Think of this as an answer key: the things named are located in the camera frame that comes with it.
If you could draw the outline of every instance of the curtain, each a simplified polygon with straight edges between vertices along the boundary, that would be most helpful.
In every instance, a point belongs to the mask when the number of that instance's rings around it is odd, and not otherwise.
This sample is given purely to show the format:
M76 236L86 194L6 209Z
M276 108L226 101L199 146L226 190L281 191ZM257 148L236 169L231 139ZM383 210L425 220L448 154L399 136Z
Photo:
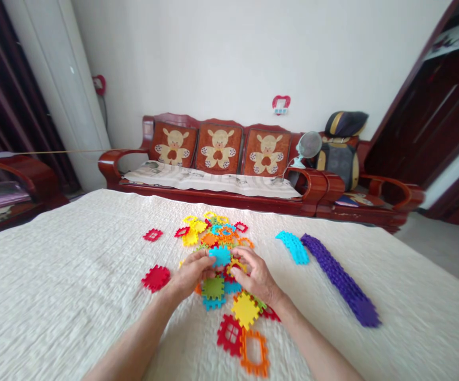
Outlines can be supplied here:
M62 150L64 146L0 0L0 151ZM80 188L65 153L34 158L57 174L63 192Z

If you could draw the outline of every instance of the purple block strip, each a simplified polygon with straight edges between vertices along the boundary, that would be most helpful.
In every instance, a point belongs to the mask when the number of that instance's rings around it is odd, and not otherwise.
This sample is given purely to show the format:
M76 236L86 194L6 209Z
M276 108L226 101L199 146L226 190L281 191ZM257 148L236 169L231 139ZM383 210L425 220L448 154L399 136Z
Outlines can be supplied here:
M316 257L321 269L323 269L332 284L337 287L360 324L365 327L378 327L381 322L374 304L363 293L353 278L344 271L344 268L330 254L325 245L308 234L304 234L300 241Z

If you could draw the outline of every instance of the quilted bedspread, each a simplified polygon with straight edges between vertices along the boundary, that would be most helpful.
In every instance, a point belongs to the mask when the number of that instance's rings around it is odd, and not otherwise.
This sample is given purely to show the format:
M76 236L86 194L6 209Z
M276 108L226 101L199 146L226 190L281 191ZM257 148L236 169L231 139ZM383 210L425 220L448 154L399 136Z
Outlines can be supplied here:
M0 233L0 379L75 380L154 296L141 278L175 271L192 251L174 238L182 219L214 211L249 226L277 283L367 380L459 380L459 280L379 228L187 204L98 190ZM164 235L142 236L151 228ZM376 305L383 324L363 328L314 258L296 265L281 231L317 237ZM145 379L254 378L216 345L223 314L196 294L174 313ZM286 330L260 318L273 380L310 379Z

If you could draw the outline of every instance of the forearm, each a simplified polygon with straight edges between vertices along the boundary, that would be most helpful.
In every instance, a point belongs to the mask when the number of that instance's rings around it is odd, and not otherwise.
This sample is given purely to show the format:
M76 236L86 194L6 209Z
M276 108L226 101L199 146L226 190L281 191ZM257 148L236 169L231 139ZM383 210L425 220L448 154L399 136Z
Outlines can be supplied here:
M362 380L353 366L309 323L286 294L272 308L317 380Z
M179 301L168 286L111 347L84 380L141 380Z

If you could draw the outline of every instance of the wooden sofa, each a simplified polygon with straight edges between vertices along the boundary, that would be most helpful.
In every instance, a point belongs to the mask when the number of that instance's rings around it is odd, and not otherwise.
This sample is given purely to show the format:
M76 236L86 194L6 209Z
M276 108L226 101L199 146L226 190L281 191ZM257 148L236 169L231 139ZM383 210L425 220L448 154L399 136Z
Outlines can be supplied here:
M0 169L12 174L10 180L19 182L32 200L11 207L0 221L0 231L30 221L38 214L69 203L60 191L57 175L41 161L30 156L15 155L0 158Z
M401 181L383 176L374 176L365 171L365 159L370 150L370 142L352 137L348 144L356 149L359 161L359 190L373 197L386 201L382 207L360 206L358 208L337 205L331 200L321 199L316 210L316 217L334 221L348 221L371 224L384 228L389 233L396 233L407 221L409 212L414 211L425 199L424 191L417 185L404 184ZM331 197L339 199L344 194L342 189L330 192Z
M169 199L191 203L207 203L210 205L250 209L254 211L311 217L316 214L316 208L320 200L323 199L327 203L333 203L338 199L339 194L344 190L343 182L336 175L330 173L321 173L315 169L297 168L287 169L284 175L285 178L295 178L295 189L301 194L301 197L293 199L279 199L260 196L247 197L229 192L212 192L209 190L194 189L181 190L174 188L159 188L155 186L132 184L126 179L122 178L121 173L118 171L118 161L123 156L131 153L150 152L154 134L154 124L156 122L165 122L177 126L189 126L195 129L198 129L201 124L201 121L198 121L187 115L161 114L157 116L144 116L143 142L138 149L108 151L102 154L99 159L99 169L106 178L108 189L113 189L121 192L134 192L144 196L157 195ZM272 132L287 132L287 130L278 125L270 126L264 124L254 124L251 126L243 127L234 121L222 121L219 119L210 119L204 122L238 126L243 128L244 150L240 155L242 166L246 155L245 147L248 133L252 128ZM286 162L289 162L289 160L298 155L295 147L301 136L301 133L292 134L289 157L287 158Z

